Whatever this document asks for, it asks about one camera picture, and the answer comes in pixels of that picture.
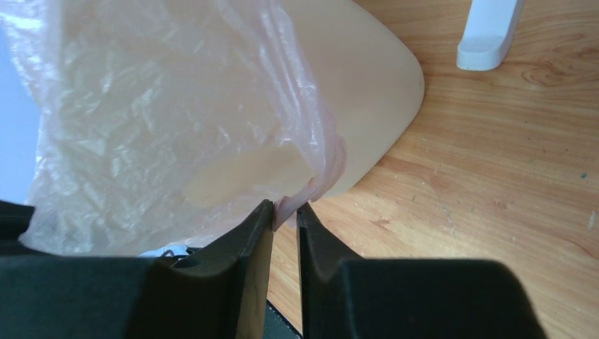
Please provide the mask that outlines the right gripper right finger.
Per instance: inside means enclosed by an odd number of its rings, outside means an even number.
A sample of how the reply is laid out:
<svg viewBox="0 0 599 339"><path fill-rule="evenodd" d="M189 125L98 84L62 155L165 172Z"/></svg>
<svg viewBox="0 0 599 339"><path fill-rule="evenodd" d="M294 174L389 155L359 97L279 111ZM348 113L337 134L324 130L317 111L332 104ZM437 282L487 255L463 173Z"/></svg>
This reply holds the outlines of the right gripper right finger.
<svg viewBox="0 0 599 339"><path fill-rule="evenodd" d="M305 338L544 338L514 273L497 261L363 258L311 206L297 211Z"/></svg>

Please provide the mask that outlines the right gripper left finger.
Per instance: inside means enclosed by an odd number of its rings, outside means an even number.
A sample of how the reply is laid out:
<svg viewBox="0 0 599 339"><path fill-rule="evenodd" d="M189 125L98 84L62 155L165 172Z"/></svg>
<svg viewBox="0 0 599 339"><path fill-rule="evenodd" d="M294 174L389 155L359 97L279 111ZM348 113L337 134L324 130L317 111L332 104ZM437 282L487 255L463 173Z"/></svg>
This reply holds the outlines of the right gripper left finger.
<svg viewBox="0 0 599 339"><path fill-rule="evenodd" d="M31 206L1 203L2 338L261 338L274 206L177 257L57 256L22 245Z"/></svg>

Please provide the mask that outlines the pink plastic trash bag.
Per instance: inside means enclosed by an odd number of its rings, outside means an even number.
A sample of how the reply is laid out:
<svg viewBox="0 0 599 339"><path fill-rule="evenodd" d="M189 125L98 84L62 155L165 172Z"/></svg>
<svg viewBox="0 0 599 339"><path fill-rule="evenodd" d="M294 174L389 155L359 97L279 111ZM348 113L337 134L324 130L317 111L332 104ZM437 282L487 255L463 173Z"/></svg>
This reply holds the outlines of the pink plastic trash bag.
<svg viewBox="0 0 599 339"><path fill-rule="evenodd" d="M30 248L203 246L264 199L283 224L343 173L281 1L2 1L1 28L41 110Z"/></svg>

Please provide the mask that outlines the beige plastic trash bin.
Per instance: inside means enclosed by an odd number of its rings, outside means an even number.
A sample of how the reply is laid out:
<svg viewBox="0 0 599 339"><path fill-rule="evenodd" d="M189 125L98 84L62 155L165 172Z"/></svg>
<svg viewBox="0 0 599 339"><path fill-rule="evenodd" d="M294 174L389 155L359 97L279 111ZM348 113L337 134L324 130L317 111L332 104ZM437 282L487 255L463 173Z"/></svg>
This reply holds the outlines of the beige plastic trash bin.
<svg viewBox="0 0 599 339"><path fill-rule="evenodd" d="M353 1L284 1L319 90L346 144L344 173L330 189L354 186L396 142L422 104L425 82L414 54ZM184 187L209 208L249 194L252 203L296 194L311 170L292 145L269 146L199 170Z"/></svg>

